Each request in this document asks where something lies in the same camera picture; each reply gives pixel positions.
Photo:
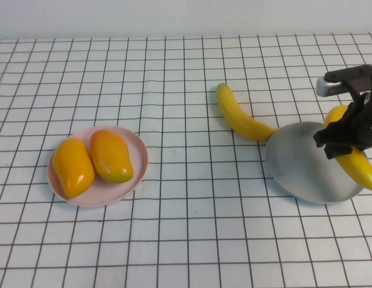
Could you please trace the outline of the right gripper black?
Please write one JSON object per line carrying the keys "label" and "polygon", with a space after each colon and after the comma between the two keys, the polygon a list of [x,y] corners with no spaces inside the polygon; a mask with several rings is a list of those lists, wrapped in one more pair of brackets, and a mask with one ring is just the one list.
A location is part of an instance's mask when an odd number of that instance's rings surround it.
{"label": "right gripper black", "polygon": [[353,102],[338,121],[317,131],[313,139],[316,146],[325,146],[327,159],[349,155],[353,147],[359,150],[372,148],[372,90],[360,94],[351,90]]}

